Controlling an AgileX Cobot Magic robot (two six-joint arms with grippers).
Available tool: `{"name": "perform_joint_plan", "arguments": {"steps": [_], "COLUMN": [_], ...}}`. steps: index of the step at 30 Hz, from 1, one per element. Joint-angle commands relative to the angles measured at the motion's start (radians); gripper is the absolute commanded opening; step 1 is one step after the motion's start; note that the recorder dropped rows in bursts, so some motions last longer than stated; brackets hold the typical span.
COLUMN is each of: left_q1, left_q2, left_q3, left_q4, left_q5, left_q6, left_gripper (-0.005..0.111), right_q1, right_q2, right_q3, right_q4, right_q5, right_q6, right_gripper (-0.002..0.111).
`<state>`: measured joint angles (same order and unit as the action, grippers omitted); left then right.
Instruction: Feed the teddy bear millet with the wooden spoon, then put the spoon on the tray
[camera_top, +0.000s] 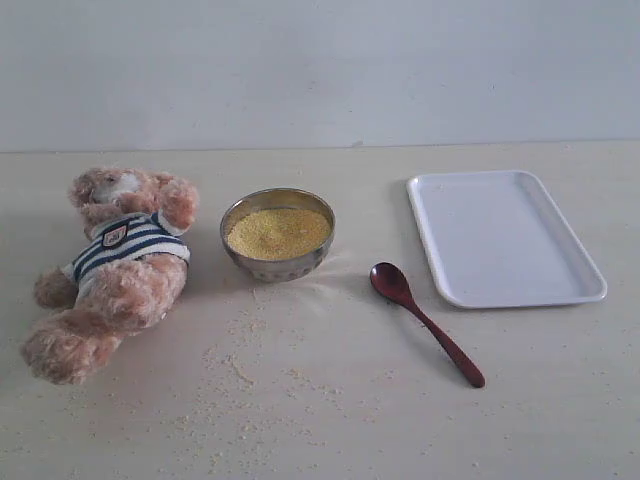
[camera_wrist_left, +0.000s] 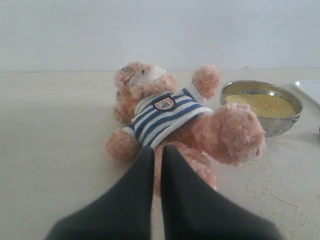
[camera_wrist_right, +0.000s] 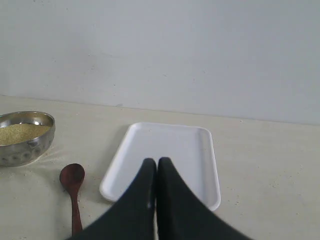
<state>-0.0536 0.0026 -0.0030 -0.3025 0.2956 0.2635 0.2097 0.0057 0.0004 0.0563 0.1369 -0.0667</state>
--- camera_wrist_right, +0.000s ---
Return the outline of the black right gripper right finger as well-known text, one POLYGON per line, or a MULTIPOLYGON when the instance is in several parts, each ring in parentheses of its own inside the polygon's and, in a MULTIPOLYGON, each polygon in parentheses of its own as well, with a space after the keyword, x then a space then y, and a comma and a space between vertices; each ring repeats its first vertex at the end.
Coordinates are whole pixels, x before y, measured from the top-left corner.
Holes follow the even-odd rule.
POLYGON ((160 240, 249 239, 195 196, 168 157, 158 161, 156 216, 160 240))

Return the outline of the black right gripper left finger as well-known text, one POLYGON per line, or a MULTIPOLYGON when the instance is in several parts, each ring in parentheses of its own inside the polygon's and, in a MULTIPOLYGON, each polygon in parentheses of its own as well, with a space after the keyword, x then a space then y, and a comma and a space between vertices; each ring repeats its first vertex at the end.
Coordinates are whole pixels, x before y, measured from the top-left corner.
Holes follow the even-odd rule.
POLYGON ((97 220, 71 240, 153 240, 157 165, 143 160, 122 196, 97 220))

